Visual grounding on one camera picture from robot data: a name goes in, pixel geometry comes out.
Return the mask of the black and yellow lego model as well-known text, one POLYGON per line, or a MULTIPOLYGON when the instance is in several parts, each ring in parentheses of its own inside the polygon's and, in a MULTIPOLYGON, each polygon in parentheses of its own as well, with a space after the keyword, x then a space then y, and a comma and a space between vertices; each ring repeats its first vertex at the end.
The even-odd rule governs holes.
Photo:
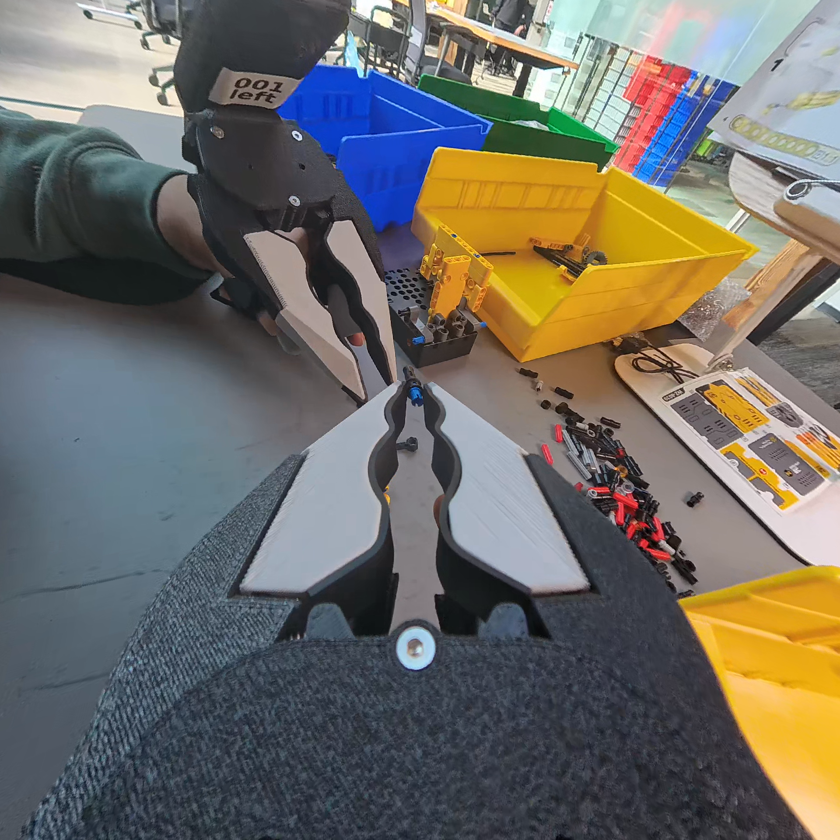
POLYGON ((385 273, 395 345, 416 368, 467 356, 486 327, 479 310, 492 264, 440 224, 416 269, 385 273))

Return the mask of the heap of dark lego parts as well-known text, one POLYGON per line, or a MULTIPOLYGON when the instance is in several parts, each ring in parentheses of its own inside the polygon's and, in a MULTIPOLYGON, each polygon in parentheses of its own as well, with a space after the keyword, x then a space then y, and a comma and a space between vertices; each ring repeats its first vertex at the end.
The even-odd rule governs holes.
POLYGON ((545 237, 530 237, 528 244, 535 253, 560 269, 571 281, 577 280, 589 268, 608 265, 606 253, 591 247, 592 237, 579 233, 571 242, 552 241, 545 237))

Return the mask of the yellow plastic bin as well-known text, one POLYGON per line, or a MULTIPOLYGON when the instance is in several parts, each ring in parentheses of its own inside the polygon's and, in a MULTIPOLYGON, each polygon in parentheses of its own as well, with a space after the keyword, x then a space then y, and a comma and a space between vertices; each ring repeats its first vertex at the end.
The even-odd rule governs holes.
POLYGON ((839 838, 839 569, 680 604, 771 783, 813 838, 839 838))
POLYGON ((758 251, 615 167, 449 148, 415 204, 425 251, 440 224, 492 264, 479 316, 519 362, 671 323, 758 251), (581 232, 608 265, 574 281, 529 245, 581 232))

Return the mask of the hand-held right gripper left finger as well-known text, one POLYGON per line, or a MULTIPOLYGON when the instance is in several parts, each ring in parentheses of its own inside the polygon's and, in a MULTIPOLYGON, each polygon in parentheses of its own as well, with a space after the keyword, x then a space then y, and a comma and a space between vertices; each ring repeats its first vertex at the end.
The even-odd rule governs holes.
POLYGON ((374 558, 390 529, 404 383, 388 385, 302 453, 239 583, 246 595, 314 597, 374 558))

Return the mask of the person's left hand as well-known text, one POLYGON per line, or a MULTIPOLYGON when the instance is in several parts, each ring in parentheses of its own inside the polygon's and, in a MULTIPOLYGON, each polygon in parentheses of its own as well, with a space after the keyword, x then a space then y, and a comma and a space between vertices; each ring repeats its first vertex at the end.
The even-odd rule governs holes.
POLYGON ((200 213, 187 189, 187 175, 169 178, 157 194, 155 222, 163 240, 190 266, 229 277, 203 236, 200 213))

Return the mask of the lego instruction booklet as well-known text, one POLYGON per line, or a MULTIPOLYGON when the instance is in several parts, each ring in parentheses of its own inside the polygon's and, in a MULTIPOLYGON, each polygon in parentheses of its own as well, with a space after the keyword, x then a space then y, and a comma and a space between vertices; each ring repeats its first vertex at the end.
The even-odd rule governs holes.
POLYGON ((838 182, 839 2, 817 3, 708 127, 735 151, 838 182))

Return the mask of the green plastic bin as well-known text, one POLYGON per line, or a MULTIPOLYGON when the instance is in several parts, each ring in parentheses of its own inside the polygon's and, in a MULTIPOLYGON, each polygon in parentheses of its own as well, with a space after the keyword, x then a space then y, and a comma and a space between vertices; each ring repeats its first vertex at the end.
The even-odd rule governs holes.
POLYGON ((487 152, 594 163, 602 171, 620 149, 565 112, 534 101, 431 75, 422 75, 418 87, 491 121, 487 152))

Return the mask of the clear plastic bag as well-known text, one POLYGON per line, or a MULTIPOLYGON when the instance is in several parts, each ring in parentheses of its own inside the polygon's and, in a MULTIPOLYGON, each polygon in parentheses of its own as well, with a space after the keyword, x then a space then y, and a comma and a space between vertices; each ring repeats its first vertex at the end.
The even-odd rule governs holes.
POLYGON ((749 297, 744 286, 725 278, 678 316, 677 322, 699 341, 706 341, 723 317, 749 297))

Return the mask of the long wooden work table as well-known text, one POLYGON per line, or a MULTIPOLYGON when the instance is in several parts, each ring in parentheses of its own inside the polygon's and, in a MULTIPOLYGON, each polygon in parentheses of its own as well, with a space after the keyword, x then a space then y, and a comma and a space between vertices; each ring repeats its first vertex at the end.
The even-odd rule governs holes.
POLYGON ((422 70, 421 75, 441 77, 443 64, 453 43, 464 50, 467 57, 473 56, 476 60, 483 58, 485 48, 489 46, 500 47, 509 53, 521 65, 512 91, 512 96, 519 99, 525 99, 532 70, 560 71, 567 77, 572 71, 579 69, 580 65, 571 59, 558 56, 525 38, 458 14, 445 4, 426 2, 424 11, 427 21, 441 28, 443 43, 438 49, 434 69, 422 70))

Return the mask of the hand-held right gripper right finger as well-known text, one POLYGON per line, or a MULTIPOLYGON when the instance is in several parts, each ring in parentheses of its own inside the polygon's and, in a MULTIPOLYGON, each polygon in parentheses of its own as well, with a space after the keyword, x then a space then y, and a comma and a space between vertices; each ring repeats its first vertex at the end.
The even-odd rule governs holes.
POLYGON ((525 596, 589 591, 529 453, 436 383, 426 387, 424 415, 434 440, 432 470, 444 492, 445 544, 525 596))

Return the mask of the blue plastic bin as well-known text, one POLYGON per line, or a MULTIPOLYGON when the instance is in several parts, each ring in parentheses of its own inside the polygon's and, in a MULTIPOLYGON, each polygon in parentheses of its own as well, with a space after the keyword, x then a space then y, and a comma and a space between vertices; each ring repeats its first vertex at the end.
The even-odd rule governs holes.
POLYGON ((376 233, 408 224, 438 147, 480 151, 492 122, 371 70, 316 65, 278 108, 332 156, 376 233))

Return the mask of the red and blue storage rack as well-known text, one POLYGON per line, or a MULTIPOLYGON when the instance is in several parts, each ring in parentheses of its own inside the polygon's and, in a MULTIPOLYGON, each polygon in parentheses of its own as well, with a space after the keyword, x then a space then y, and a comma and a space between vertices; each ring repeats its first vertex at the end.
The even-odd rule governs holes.
POLYGON ((723 78, 595 38, 564 88, 563 110, 614 142, 612 166, 666 189, 738 89, 723 78))

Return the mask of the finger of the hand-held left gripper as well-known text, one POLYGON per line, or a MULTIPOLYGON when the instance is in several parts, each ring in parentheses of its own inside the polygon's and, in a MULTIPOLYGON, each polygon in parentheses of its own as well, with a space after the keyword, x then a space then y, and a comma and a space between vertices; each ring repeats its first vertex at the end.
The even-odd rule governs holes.
POLYGON ((277 299, 279 329, 310 351, 355 401, 366 402, 359 363, 349 345, 337 334, 331 314, 313 293, 307 262, 298 245, 286 236, 266 230, 247 234, 245 243, 269 291, 277 299))
POLYGON ((328 308, 336 330, 349 338, 360 333, 385 384, 397 380, 391 311, 377 247, 368 248, 354 221, 336 220, 323 239, 328 308))

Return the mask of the instruction booklet on stand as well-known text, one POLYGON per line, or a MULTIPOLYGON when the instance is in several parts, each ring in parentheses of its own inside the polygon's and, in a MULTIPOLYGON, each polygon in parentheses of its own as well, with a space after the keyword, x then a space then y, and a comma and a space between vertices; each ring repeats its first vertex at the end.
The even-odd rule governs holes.
MULTIPOLYGON (((711 353, 695 344, 676 343, 662 350, 648 348, 640 353, 618 355, 614 368, 617 376, 657 420, 716 477, 780 545, 805 564, 838 565, 839 484, 829 487, 825 494, 790 513, 780 513, 765 506, 750 488, 735 486, 735 481, 724 475, 723 468, 715 467, 711 463, 711 457, 700 451, 700 443, 690 439, 689 429, 679 428, 676 420, 667 419, 665 409, 658 404, 658 395, 702 375, 724 372, 704 373, 710 359, 711 353)), ((803 397, 794 396, 790 389, 772 383, 753 367, 736 365, 726 371, 742 368, 749 368, 789 402, 800 407, 838 437, 838 416, 826 423, 823 417, 814 415, 806 407, 803 397)))

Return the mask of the pile of small lego pieces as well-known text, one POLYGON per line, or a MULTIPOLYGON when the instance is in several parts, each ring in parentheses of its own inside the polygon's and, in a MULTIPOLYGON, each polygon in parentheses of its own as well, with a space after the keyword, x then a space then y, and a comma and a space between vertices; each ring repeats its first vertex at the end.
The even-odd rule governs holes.
POLYGON ((554 473, 565 463, 574 474, 574 492, 600 514, 666 584, 673 595, 696 594, 697 566, 679 532, 663 517, 650 479, 622 441, 624 424, 611 402, 591 399, 582 387, 548 383, 521 362, 511 364, 528 382, 539 410, 551 414, 530 454, 554 473))

